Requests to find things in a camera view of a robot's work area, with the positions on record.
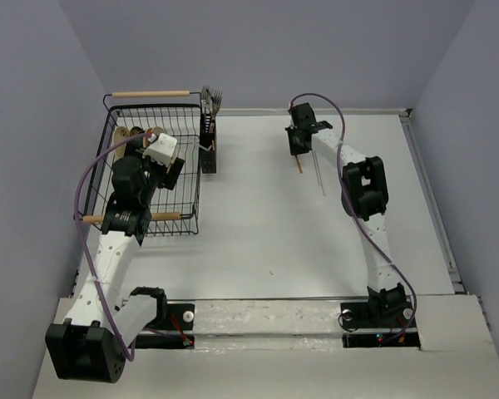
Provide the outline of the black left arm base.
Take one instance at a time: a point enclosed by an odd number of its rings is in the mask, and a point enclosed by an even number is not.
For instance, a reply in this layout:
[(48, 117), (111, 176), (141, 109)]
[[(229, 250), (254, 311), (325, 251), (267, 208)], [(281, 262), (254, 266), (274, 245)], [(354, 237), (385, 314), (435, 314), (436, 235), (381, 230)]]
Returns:
[(136, 338), (136, 349), (193, 349), (194, 321), (193, 303), (169, 303), (166, 317), (147, 324)]

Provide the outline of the black perforated utensil caddy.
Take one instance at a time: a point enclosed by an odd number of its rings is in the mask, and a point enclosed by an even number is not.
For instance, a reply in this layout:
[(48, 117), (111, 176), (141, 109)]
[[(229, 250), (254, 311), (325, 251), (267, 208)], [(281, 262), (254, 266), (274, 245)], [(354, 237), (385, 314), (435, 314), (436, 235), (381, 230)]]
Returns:
[[(210, 150), (211, 141), (215, 141), (215, 151)], [(203, 174), (212, 175), (217, 170), (216, 126), (211, 114), (200, 116), (200, 168)]]

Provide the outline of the yellow brown plate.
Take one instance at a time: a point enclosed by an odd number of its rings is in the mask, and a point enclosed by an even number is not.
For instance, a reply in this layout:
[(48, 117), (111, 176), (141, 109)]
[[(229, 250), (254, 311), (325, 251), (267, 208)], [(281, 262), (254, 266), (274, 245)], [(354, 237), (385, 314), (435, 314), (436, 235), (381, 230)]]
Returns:
[(130, 137), (134, 137), (136, 140), (143, 139), (146, 132), (139, 126), (133, 126), (130, 129)]

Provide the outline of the black fork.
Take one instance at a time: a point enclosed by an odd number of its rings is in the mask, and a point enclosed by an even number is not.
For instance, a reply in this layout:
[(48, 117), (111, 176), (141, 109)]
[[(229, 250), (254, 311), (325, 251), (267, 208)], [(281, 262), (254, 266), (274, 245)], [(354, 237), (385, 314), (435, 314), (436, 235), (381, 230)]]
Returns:
[(211, 115), (213, 118), (216, 118), (217, 114), (220, 111), (222, 99), (223, 99), (222, 91), (214, 90), (211, 92), (211, 105), (212, 105)]

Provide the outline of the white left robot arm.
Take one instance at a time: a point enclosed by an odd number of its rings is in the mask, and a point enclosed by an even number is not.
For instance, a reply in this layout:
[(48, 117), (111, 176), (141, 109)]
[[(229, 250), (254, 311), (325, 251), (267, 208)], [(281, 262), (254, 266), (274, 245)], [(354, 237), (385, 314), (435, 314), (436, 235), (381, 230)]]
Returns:
[(58, 378), (117, 382), (126, 362), (134, 359), (136, 338), (143, 328), (166, 322), (167, 299), (161, 288), (139, 287), (123, 307), (116, 302), (150, 226), (154, 193), (173, 189), (183, 164), (168, 139), (113, 164), (113, 191), (96, 254), (86, 255), (91, 274), (63, 321), (51, 324), (46, 332)]

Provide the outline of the all silver fork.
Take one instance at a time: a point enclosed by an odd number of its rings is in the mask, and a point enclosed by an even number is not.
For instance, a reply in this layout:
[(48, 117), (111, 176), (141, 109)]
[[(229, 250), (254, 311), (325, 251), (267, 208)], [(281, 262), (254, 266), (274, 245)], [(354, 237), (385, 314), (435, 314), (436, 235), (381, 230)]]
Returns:
[(204, 114), (212, 112), (212, 95), (210, 94), (210, 87), (204, 85), (200, 92), (201, 110)]

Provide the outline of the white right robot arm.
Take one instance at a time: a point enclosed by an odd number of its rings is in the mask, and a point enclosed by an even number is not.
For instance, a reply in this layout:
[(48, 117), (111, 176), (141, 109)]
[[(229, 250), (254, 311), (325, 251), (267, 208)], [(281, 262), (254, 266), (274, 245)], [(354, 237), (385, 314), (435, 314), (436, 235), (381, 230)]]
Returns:
[(292, 105), (289, 114), (291, 122), (286, 131), (290, 154), (313, 152), (336, 167), (343, 208), (361, 237), (368, 299), (352, 303), (343, 311), (344, 319), (377, 327), (403, 325), (412, 318), (414, 303), (408, 300), (406, 279), (389, 256), (385, 226), (389, 195), (383, 160), (346, 145), (345, 130), (337, 133), (329, 122), (318, 121), (308, 103)]

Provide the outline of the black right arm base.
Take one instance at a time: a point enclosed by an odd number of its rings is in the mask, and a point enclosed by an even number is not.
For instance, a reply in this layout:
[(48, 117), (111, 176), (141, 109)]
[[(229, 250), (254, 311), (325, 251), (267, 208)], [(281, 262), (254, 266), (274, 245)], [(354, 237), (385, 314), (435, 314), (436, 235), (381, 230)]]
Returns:
[(376, 347), (421, 347), (416, 321), (410, 321), (412, 305), (376, 318), (369, 312), (368, 302), (348, 301), (340, 304), (338, 325), (343, 330), (346, 349)]

